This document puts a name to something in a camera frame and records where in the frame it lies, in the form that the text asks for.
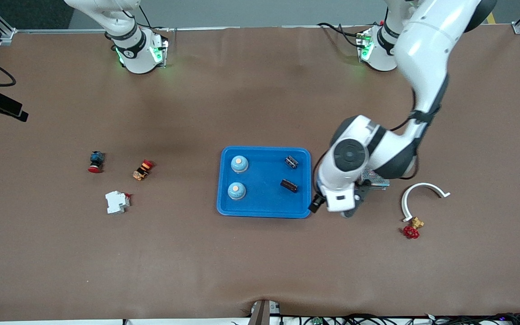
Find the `brown table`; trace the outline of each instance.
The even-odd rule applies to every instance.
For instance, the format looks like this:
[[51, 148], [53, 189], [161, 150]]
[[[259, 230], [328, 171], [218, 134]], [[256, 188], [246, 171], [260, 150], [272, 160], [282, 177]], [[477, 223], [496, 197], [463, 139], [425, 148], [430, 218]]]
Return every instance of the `brown table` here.
[[[339, 123], [386, 127], [411, 105], [399, 72], [359, 64], [341, 35], [254, 28], [170, 34], [169, 66], [121, 68], [101, 34], [16, 35], [0, 65], [27, 123], [0, 116], [0, 320], [284, 313], [520, 312], [520, 35], [487, 25], [450, 57], [450, 86], [412, 181], [350, 219], [230, 218], [215, 210], [221, 150], [301, 146]], [[93, 150], [105, 172], [86, 171]], [[157, 163], [143, 182], [132, 171]], [[421, 238], [399, 232], [415, 190]], [[120, 216], [104, 195], [132, 193]]]

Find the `blue tray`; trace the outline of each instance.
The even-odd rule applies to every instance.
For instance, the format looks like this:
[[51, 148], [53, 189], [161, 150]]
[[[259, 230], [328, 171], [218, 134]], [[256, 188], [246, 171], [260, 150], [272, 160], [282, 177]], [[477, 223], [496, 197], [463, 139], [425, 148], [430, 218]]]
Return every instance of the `blue tray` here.
[[[248, 159], [248, 169], [235, 173], [230, 166], [233, 157]], [[296, 169], [284, 160], [290, 155], [298, 161]], [[310, 153], [302, 148], [229, 146], [222, 151], [216, 208], [225, 216], [306, 218], [310, 211]], [[287, 179], [298, 185], [293, 193], [280, 185]], [[246, 187], [240, 200], [228, 196], [228, 187], [239, 181]]]

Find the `white curved object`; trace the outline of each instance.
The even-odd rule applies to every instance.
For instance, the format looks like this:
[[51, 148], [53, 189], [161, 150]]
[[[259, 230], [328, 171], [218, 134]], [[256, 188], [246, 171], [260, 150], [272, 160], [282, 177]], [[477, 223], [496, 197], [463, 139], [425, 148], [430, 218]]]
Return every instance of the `white curved object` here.
[[403, 198], [400, 202], [400, 205], [402, 206], [402, 209], [403, 209], [403, 214], [404, 214], [404, 219], [403, 219], [403, 222], [407, 222], [409, 220], [411, 220], [413, 218], [412, 214], [410, 214], [410, 211], [409, 211], [409, 204], [408, 204], [408, 200], [409, 200], [409, 194], [410, 194], [410, 191], [412, 191], [413, 189], [415, 189], [416, 187], [426, 187], [427, 189], [431, 189], [433, 190], [436, 194], [439, 194], [439, 196], [441, 198], [445, 198], [445, 197], [448, 197], [450, 195], [450, 193], [444, 193], [444, 191], [442, 191], [440, 189], [440, 187], [436, 186], [436, 185], [432, 185], [432, 184], [429, 184], [429, 183], [417, 183], [415, 185], [412, 185], [411, 187], [409, 187], [403, 194]]

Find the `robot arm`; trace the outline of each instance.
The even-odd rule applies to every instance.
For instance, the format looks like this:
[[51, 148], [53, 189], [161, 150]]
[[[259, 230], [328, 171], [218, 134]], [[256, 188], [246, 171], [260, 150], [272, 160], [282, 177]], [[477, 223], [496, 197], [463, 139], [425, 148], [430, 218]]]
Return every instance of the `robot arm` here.
[[366, 166], [386, 179], [403, 177], [414, 165], [417, 148], [440, 109], [446, 64], [480, 0], [425, 0], [394, 47], [397, 67], [413, 87], [415, 105], [402, 135], [362, 115], [343, 121], [318, 169], [317, 184], [328, 211], [355, 208], [355, 182]]
[[167, 39], [148, 28], [140, 28], [126, 11], [139, 7], [140, 0], [64, 0], [106, 30], [114, 42], [122, 66], [134, 74], [145, 74], [165, 66]]

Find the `small black cylindrical object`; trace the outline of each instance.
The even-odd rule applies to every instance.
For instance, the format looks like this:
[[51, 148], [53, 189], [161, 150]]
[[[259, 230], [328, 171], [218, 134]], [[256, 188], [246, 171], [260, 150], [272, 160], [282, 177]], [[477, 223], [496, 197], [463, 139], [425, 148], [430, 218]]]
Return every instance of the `small black cylindrical object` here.
[[292, 169], [296, 169], [298, 167], [298, 162], [292, 156], [287, 156], [284, 162], [286, 162], [288, 166], [292, 167]]
[[287, 179], [282, 179], [282, 181], [280, 182], [280, 185], [282, 187], [289, 189], [293, 193], [298, 192], [298, 185], [292, 183], [291, 181], [289, 181]]

